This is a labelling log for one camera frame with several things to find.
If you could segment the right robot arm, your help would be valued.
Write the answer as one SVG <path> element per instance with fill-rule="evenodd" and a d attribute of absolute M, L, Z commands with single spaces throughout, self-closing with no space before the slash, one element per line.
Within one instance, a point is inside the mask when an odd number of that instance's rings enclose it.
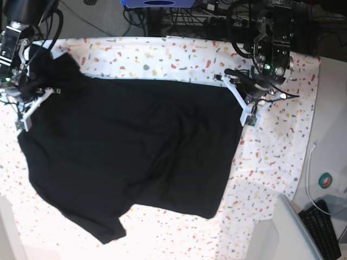
<path fill-rule="evenodd" d="M 60 89 L 46 87 L 43 79 L 31 77 L 29 66 L 36 60 L 47 57 L 60 36 L 63 13 L 58 1 L 5 1 L 4 16 L 9 23 L 1 32 L 1 103 L 15 105 L 17 118 L 15 126 L 19 131 L 29 131 L 31 116 L 53 94 Z M 32 45 L 39 26 L 57 15 L 59 24 L 48 48 L 36 47 L 28 60 L 24 52 Z"/>

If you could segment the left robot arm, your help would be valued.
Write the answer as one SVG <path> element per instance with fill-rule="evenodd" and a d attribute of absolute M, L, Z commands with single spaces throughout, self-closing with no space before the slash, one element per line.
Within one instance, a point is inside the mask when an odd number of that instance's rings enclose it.
<path fill-rule="evenodd" d="M 257 127 L 261 114 L 274 102 L 298 98 L 280 89 L 294 73 L 290 55 L 294 19 L 291 1 L 234 1 L 227 10 L 228 39 L 236 53 L 252 64 L 248 69 L 225 69 L 215 75 L 236 98 L 242 113 L 240 123 Z M 244 48 L 235 42 L 236 10 L 245 7 L 249 40 Z"/>

